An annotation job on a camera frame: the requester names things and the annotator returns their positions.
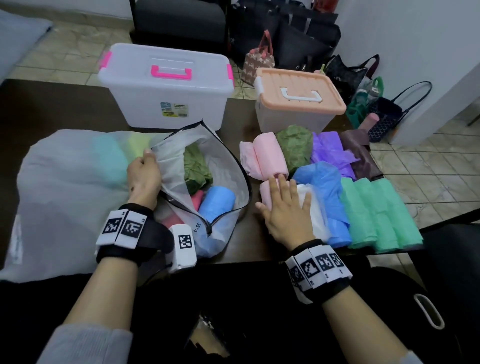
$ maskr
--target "peach lid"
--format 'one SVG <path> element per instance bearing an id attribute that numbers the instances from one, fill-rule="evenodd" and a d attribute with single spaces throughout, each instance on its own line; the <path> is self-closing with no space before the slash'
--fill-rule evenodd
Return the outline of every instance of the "peach lid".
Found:
<path id="1" fill-rule="evenodd" d="M 269 109 L 341 115 L 347 110 L 330 78 L 324 74 L 258 68 L 255 87 Z"/>

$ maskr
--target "brown plastic bag roll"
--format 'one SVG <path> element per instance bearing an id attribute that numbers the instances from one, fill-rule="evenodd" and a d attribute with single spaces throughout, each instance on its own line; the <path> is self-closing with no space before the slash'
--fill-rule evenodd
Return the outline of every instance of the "brown plastic bag roll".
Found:
<path id="1" fill-rule="evenodd" d="M 340 140 L 345 150 L 351 150 L 355 157 L 360 159 L 351 164 L 357 180 L 368 178 L 375 181 L 383 177 L 384 174 L 370 154 L 370 141 L 366 130 L 347 130 L 340 134 Z"/>

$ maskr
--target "black zipper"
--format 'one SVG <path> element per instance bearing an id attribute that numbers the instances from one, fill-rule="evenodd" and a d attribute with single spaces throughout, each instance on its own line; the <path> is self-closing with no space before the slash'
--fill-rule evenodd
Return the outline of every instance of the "black zipper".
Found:
<path id="1" fill-rule="evenodd" d="M 178 132 L 181 132 L 181 131 L 184 131 L 184 130 L 189 130 L 189 129 L 193 129 L 193 128 L 196 128 L 197 126 L 203 126 L 206 130 L 208 130 L 210 132 L 211 135 L 213 135 L 215 137 L 215 139 L 217 139 L 220 143 L 223 144 L 223 142 L 220 140 L 220 138 L 218 138 L 215 134 L 212 133 L 212 131 L 207 128 L 207 126 L 205 125 L 204 121 L 199 121 L 199 122 L 196 122 L 195 124 L 191 124 L 191 125 L 187 125 L 181 129 L 178 129 L 177 131 L 173 132 L 172 134 L 170 134 L 169 136 L 167 136 L 165 139 L 168 139 L 170 138 L 171 136 L 174 136 L 175 134 L 177 134 Z M 200 215 L 198 214 L 195 214 L 194 212 L 191 212 L 188 208 L 186 208 L 181 202 L 175 200 L 173 197 L 169 196 L 168 194 L 166 194 L 165 192 L 163 191 L 160 191 L 160 196 L 162 196 L 167 202 L 169 202 L 170 204 L 172 204 L 173 206 L 179 208 L 180 210 L 183 210 L 183 211 L 186 211 L 186 212 L 189 212 L 193 215 L 196 215 L 197 217 L 200 218 L 200 220 L 202 220 L 202 222 L 205 224 L 205 228 L 206 228 L 206 231 L 207 231 L 207 236 L 210 236 L 212 234 L 212 228 L 213 228 L 213 224 L 215 224 L 218 220 L 220 220 L 223 216 L 225 216 L 226 214 L 229 214 L 231 212 L 234 212 L 234 211 L 238 211 L 238 210 L 241 210 L 243 208 L 245 208 L 246 206 L 248 206 L 250 204 L 250 202 L 252 201 L 252 196 L 253 196 L 253 192 L 252 192 L 252 185 L 250 184 L 250 180 L 248 179 L 248 175 L 247 175 L 247 172 L 245 172 L 245 169 L 243 169 L 241 163 L 239 162 L 239 160 L 237 159 L 237 157 L 234 156 L 234 154 L 230 151 L 230 149 L 228 149 L 225 144 L 223 144 L 223 146 L 225 147 L 226 150 L 228 150 L 230 152 L 230 154 L 232 155 L 233 159 L 235 159 L 235 161 L 237 162 L 238 166 L 240 167 L 240 170 L 241 172 L 243 173 L 243 177 L 245 178 L 245 181 L 247 183 L 247 187 L 248 187 L 248 202 L 245 206 L 243 207 L 239 207 L 239 208 L 236 208 L 235 210 L 231 210 L 231 211 L 228 211 L 228 212 L 225 212 L 219 216 L 217 216 L 215 218 L 215 220 L 212 221 L 212 223 L 208 222 L 207 220 L 205 220 L 203 217 L 201 217 Z"/>

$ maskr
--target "storage box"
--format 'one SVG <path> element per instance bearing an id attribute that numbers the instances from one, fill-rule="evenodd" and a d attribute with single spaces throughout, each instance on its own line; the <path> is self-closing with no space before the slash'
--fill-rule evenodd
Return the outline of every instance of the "storage box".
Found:
<path id="1" fill-rule="evenodd" d="M 259 68 L 255 90 L 255 109 L 263 133 L 276 133 L 290 125 L 320 133 L 335 115 L 347 109 L 332 81 L 323 74 Z"/>
<path id="2" fill-rule="evenodd" d="M 203 120 L 218 130 L 234 89 L 225 56 L 136 44 L 113 45 L 98 78 L 138 128 L 180 129 Z"/>

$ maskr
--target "gray cushion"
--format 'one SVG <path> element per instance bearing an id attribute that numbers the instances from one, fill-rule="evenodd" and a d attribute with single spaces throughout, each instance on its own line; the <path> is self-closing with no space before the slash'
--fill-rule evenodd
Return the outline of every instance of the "gray cushion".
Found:
<path id="1" fill-rule="evenodd" d="M 138 0 L 137 30 L 222 43 L 225 14 L 220 6 L 200 0 Z"/>

